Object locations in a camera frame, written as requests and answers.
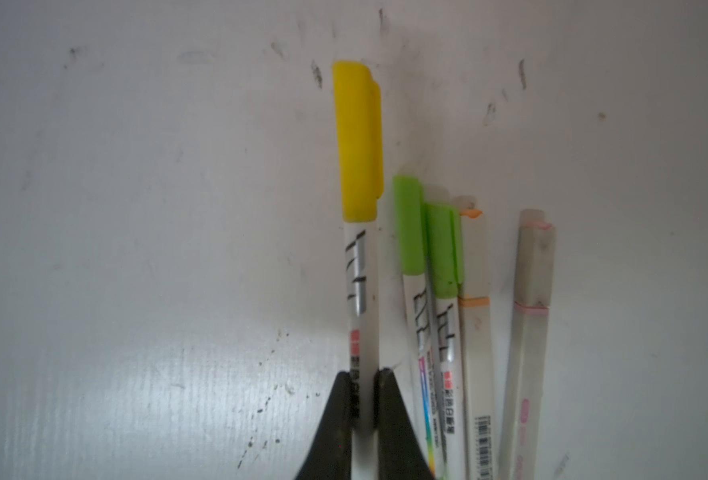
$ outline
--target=yellow cap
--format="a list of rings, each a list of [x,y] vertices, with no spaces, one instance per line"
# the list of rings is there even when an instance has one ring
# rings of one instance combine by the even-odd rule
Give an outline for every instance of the yellow cap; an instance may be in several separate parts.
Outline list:
[[[332,65],[343,221],[371,222],[383,194],[381,89],[358,62]]]

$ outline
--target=pen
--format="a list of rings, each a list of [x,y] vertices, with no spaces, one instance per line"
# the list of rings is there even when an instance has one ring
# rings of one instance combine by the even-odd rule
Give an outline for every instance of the pen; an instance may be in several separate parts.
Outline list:
[[[519,227],[513,322],[503,404],[501,477],[533,480],[546,361],[556,229],[540,210],[525,210]]]
[[[463,261],[461,342],[466,390],[468,478],[493,480],[497,473],[493,340],[490,277],[487,269],[487,219],[481,210],[462,210]]]
[[[393,180],[397,238],[405,284],[407,329],[414,331],[410,349],[417,352],[411,361],[415,436],[436,478],[445,473],[442,437],[434,381],[434,352],[428,323],[426,288],[426,223],[423,212],[423,187],[417,178],[397,175]]]
[[[375,224],[383,193],[381,90],[357,62],[332,66],[335,123],[341,169],[349,311],[351,461],[373,478],[377,471],[375,374],[378,371],[378,250]]]
[[[463,283],[463,240],[457,208],[426,205],[428,258],[439,340],[446,480],[466,480],[466,435],[463,389],[463,352],[457,312],[458,285]]]

